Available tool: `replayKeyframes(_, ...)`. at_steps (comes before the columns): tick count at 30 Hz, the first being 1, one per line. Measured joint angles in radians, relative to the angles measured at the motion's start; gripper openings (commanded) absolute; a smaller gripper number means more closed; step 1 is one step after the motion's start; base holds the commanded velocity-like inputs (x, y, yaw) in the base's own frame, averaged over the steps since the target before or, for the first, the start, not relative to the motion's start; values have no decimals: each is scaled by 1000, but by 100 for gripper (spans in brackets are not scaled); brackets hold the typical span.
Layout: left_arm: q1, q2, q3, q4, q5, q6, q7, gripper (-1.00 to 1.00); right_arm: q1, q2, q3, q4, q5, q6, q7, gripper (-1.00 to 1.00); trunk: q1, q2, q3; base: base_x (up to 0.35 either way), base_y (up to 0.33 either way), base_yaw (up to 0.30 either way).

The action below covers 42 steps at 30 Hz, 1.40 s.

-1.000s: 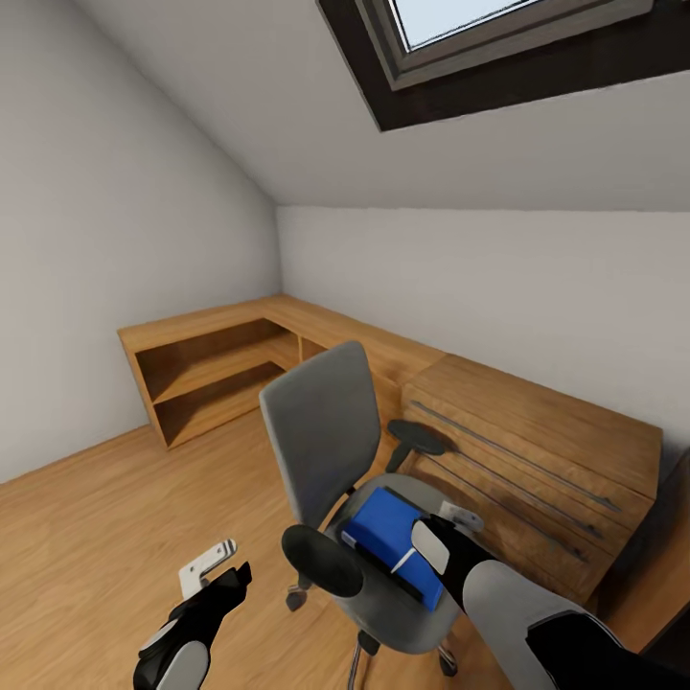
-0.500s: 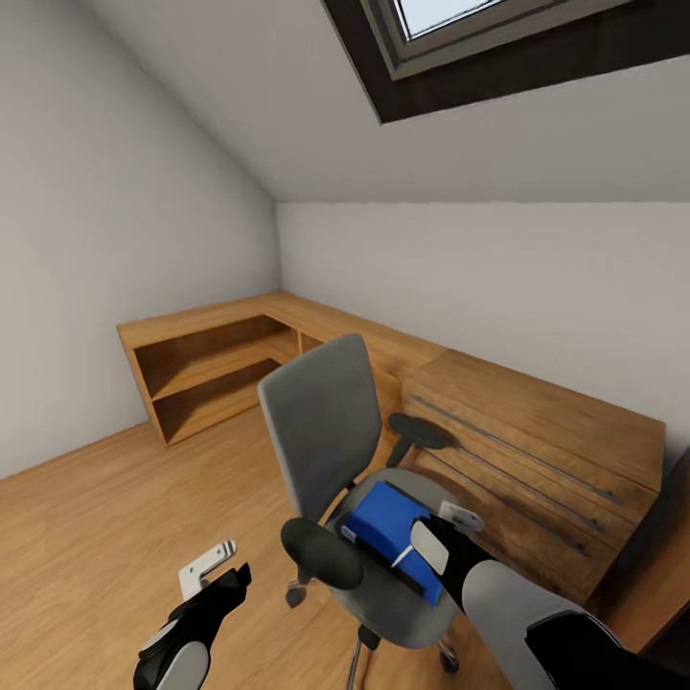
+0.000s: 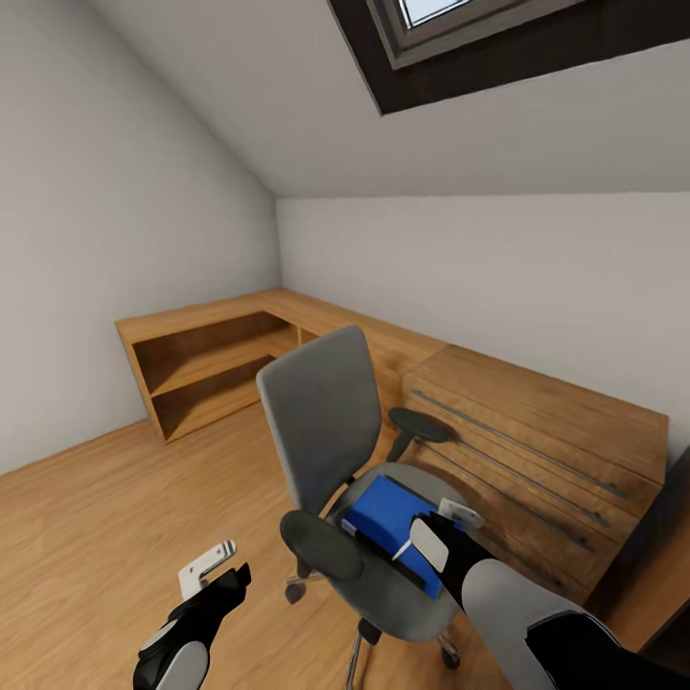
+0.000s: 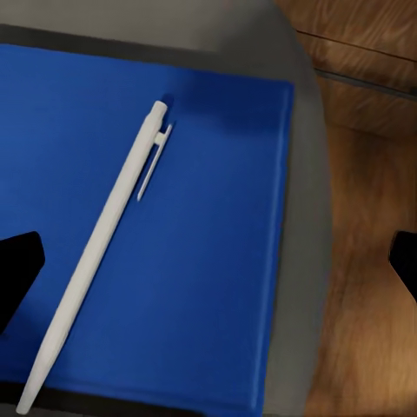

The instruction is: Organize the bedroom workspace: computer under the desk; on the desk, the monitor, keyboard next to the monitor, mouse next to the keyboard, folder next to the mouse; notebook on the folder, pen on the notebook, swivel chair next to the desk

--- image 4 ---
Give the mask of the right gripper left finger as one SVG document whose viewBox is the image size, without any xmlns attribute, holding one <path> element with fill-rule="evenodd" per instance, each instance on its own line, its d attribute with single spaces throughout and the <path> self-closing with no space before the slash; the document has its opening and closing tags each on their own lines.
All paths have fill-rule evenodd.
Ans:
<svg viewBox="0 0 417 417">
<path fill-rule="evenodd" d="M 0 241 L 0 335 L 45 264 L 37 231 Z"/>
</svg>

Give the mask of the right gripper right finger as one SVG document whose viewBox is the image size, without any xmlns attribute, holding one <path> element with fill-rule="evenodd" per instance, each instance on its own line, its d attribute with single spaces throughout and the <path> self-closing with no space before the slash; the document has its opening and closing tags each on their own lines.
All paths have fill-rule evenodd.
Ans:
<svg viewBox="0 0 417 417">
<path fill-rule="evenodd" d="M 417 301 L 417 235 L 397 231 L 388 261 Z"/>
</svg>

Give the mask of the swivel chair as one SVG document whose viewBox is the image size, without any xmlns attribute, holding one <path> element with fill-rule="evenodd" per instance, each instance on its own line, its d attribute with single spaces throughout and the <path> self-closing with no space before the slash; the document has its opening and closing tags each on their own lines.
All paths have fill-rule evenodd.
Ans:
<svg viewBox="0 0 417 417">
<path fill-rule="evenodd" d="M 262 417 L 303 417 L 328 304 L 332 171 L 318 79 L 275 0 L 0 0 L 0 43 L 292 81 Z M 0 417 L 79 417 L 0 402 Z"/>
</svg>

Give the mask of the folder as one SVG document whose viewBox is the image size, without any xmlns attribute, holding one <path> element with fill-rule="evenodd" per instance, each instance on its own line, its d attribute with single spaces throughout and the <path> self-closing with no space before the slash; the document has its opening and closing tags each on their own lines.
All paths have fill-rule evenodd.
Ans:
<svg viewBox="0 0 417 417">
<path fill-rule="evenodd" d="M 292 81 L 0 43 L 0 241 L 45 264 L 0 335 L 19 397 L 153 99 L 153 146 L 32 407 L 262 417 Z"/>
</svg>

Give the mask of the pen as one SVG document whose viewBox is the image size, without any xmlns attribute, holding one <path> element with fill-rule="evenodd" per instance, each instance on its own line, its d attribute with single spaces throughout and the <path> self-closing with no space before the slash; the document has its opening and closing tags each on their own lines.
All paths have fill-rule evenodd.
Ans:
<svg viewBox="0 0 417 417">
<path fill-rule="evenodd" d="M 40 387 L 42 387 L 45 377 L 49 375 L 49 370 L 57 360 L 57 355 L 63 347 L 70 328 L 73 327 L 73 321 L 77 317 L 78 309 L 85 301 L 85 295 L 89 290 L 90 282 L 96 274 L 99 263 L 103 260 L 103 252 L 108 247 L 109 240 L 113 231 L 122 217 L 122 212 L 127 207 L 127 200 L 132 195 L 132 191 L 136 187 L 137 179 L 144 169 L 144 163 L 148 160 L 149 152 L 153 146 L 158 148 L 155 160 L 149 169 L 146 180 L 144 181 L 141 191 L 139 191 L 139 198 L 141 201 L 142 193 L 146 186 L 148 186 L 149 178 L 153 174 L 158 158 L 162 153 L 165 142 L 169 139 L 170 126 L 167 127 L 165 134 L 160 134 L 158 129 L 162 126 L 163 115 L 165 115 L 165 108 L 167 104 L 160 99 L 153 99 L 151 108 L 148 109 L 149 114 L 144 118 L 142 127 L 137 130 L 134 136 L 134 144 L 130 148 L 129 156 L 123 164 L 123 169 L 118 174 L 115 186 L 109 193 L 109 198 L 104 203 L 103 211 L 96 222 L 96 229 L 90 238 L 89 245 L 83 249 L 83 254 L 75 266 L 75 273 L 69 280 L 66 292 L 64 292 L 59 308 L 56 314 L 52 316 L 50 325 L 45 332 L 45 339 L 42 341 L 40 351 L 36 355 L 35 363 L 31 369 L 30 375 L 24 386 L 23 392 L 19 397 L 19 403 L 10 403 L 17 405 L 17 413 L 27 414 L 32 408 L 33 401 L 35 401 Z"/>
</svg>

